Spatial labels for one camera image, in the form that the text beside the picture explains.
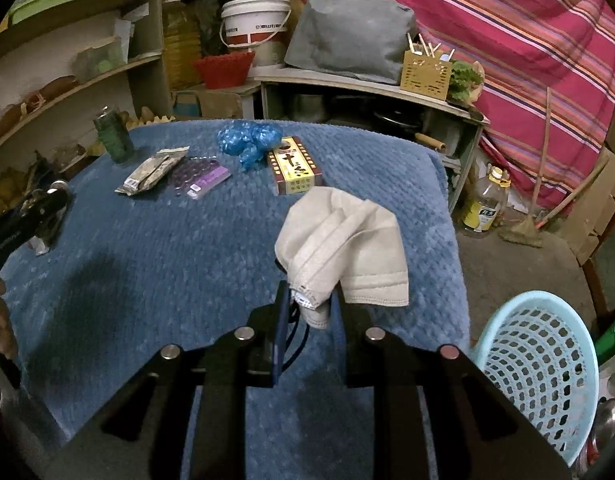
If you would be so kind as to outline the beige cloth pouch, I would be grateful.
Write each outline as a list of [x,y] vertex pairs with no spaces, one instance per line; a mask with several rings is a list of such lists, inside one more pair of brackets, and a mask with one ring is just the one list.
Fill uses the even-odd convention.
[[336,287],[348,304],[409,304],[408,265],[396,215],[339,188],[311,188],[290,207],[275,255],[302,318],[317,330],[329,325],[328,301]]

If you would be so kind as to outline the green leafy vegetables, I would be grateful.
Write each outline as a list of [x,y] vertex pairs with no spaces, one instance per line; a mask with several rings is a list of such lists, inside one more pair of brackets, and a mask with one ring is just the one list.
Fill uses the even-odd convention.
[[480,62],[457,60],[453,63],[447,99],[463,105],[475,104],[481,96],[484,81],[485,70]]

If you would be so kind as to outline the purple blister pack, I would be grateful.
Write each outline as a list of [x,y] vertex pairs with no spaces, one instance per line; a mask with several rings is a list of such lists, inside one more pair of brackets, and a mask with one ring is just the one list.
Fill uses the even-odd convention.
[[199,200],[231,175],[216,157],[185,157],[170,172],[168,182],[177,196]]

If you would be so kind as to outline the grey side table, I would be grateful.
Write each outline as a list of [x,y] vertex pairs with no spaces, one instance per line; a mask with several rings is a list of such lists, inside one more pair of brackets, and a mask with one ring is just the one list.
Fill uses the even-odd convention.
[[449,210],[463,194],[475,149],[489,119],[477,107],[419,96],[391,84],[263,67],[263,117],[365,129],[425,145],[440,154],[449,181]]

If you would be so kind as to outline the silver foil snack wrapper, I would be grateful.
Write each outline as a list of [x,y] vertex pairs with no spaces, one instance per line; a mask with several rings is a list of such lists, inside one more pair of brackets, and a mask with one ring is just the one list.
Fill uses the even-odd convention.
[[134,196],[151,190],[184,159],[188,150],[188,146],[163,148],[163,150],[144,160],[114,192],[125,196]]

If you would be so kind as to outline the dark green glass jar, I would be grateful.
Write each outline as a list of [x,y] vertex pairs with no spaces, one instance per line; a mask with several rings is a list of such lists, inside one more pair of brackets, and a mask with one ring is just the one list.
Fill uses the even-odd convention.
[[119,112],[104,106],[93,120],[98,139],[116,164],[126,162],[134,153],[134,144]]

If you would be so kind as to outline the green plastic bag bin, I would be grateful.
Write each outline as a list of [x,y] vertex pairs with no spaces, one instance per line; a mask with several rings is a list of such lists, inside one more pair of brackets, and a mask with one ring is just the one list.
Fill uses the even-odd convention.
[[615,356],[615,320],[595,342],[595,352],[599,365]]

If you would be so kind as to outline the light blue plastic basket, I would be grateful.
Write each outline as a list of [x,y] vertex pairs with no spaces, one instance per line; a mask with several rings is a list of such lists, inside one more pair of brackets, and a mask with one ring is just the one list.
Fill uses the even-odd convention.
[[577,311],[551,292],[523,292],[486,323],[470,359],[573,465],[599,398],[595,347]]

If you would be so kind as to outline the cooking oil bottle on floor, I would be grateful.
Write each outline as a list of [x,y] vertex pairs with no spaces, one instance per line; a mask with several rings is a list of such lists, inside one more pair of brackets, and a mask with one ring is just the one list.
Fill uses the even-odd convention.
[[483,177],[475,181],[461,222],[465,229],[482,234],[489,232],[498,214],[505,208],[511,185],[506,170],[487,165]]

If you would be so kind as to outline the red plastic basket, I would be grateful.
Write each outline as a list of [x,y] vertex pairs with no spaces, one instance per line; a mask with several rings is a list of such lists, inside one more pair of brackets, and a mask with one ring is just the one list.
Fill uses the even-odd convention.
[[194,61],[193,66],[207,89],[240,87],[248,78],[254,55],[250,51],[209,55]]

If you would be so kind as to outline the yellow chopstick holder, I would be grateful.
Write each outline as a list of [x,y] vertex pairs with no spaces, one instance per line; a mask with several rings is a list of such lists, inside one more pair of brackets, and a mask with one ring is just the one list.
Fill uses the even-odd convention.
[[445,101],[451,75],[451,63],[405,51],[400,88],[419,96]]

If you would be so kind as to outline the straw broom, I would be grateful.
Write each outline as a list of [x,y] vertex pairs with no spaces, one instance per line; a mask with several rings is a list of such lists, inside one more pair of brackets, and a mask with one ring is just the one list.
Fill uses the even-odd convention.
[[537,170],[534,183],[531,205],[527,215],[522,221],[514,224],[513,226],[507,226],[507,228],[501,230],[501,233],[499,233],[499,237],[507,243],[534,248],[541,248],[543,246],[542,235],[539,232],[539,228],[535,225],[534,213],[536,211],[537,200],[539,199],[539,191],[541,190],[543,184],[544,169],[548,153],[552,97],[553,92],[551,91],[551,88],[548,87],[546,89],[546,108],[542,151],[541,157],[539,158],[539,170]]

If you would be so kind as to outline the stacked steel and red bowls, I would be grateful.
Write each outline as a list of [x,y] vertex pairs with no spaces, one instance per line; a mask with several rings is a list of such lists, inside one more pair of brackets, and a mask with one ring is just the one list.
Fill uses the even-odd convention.
[[600,453],[607,448],[614,436],[615,399],[602,396],[597,404],[592,430],[575,463],[575,471],[579,478],[592,468],[595,461],[599,459]]

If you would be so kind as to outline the red striped curtain cloth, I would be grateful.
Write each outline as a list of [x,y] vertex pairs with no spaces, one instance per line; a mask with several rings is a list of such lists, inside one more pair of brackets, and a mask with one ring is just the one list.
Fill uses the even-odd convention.
[[518,191],[557,206],[595,166],[615,107],[606,0],[396,1],[426,40],[483,66],[483,150]]

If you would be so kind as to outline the wooden wall shelf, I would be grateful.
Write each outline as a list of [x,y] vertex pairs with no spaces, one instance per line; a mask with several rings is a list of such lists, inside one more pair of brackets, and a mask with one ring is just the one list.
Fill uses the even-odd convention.
[[97,141],[94,118],[172,112],[162,0],[74,0],[0,34],[0,171]]

